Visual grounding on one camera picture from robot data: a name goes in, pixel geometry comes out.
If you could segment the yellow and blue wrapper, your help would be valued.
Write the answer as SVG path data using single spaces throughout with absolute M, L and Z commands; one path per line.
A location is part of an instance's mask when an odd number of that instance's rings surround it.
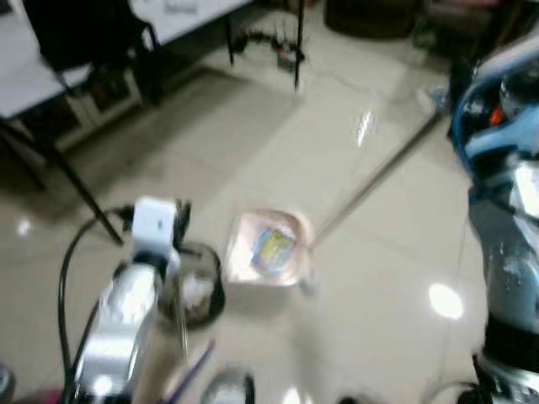
M 292 236 L 280 228 L 262 228 L 254 240 L 250 264 L 258 272 L 277 274 L 290 261 L 294 250 L 296 239 Z

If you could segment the white table with black legs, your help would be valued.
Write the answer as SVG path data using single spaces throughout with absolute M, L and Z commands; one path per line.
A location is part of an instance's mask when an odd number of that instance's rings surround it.
M 158 103 L 163 96 L 164 81 L 159 73 L 158 55 L 162 47 L 194 30 L 215 22 L 226 25 L 231 32 L 231 16 L 248 5 L 263 0 L 127 0 L 136 17 L 147 23 L 145 42 L 150 50 L 139 58 L 145 68 L 145 77 L 127 74 L 135 100 L 140 104 Z M 38 44 L 29 20 L 24 16 L 22 0 L 13 0 L 10 16 L 0 17 L 0 135 L 22 142 L 47 162 L 57 166 L 77 195 L 91 208 L 93 218 L 104 228 L 116 245 L 120 233 L 84 181 L 78 177 L 61 150 L 46 138 L 24 130 L 17 118 L 24 112 L 49 103 L 54 98 L 67 95 L 70 89 L 84 84 L 89 78 L 89 68 L 59 73 L 53 71 L 38 57 Z

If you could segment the pink long-handled dustpan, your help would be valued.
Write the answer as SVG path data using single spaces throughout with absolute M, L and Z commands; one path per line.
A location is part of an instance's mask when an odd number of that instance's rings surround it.
M 353 215 L 447 120 L 444 111 L 430 113 L 411 137 L 350 189 L 323 222 L 313 223 L 303 212 L 284 208 L 255 207 L 239 213 L 228 240 L 227 258 L 221 265 L 223 279 L 228 284 L 282 288 L 312 284 L 316 278 L 313 249 Z

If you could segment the white crumpled paper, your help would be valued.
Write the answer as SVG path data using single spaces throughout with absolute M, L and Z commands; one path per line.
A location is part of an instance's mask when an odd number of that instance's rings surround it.
M 212 279 L 188 277 L 180 282 L 180 297 L 186 311 L 195 311 L 212 299 L 216 282 Z

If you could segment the grey robot left foot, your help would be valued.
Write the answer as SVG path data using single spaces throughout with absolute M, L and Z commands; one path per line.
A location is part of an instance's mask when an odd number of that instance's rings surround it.
M 201 393 L 199 404 L 255 404 L 257 389 L 246 367 L 223 367 Z

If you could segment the black chair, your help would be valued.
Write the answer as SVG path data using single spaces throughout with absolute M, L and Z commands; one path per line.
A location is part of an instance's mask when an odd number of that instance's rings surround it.
M 159 105 L 159 65 L 152 55 L 161 43 L 153 24 L 135 15 L 130 0 L 20 0 L 39 54 L 70 95 L 99 103 L 93 80 L 128 69 L 147 84 Z

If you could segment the dark brown round seat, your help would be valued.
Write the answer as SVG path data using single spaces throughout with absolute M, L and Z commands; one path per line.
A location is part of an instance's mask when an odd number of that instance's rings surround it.
M 423 0 L 326 0 L 324 23 L 348 37 L 399 40 L 412 34 Z

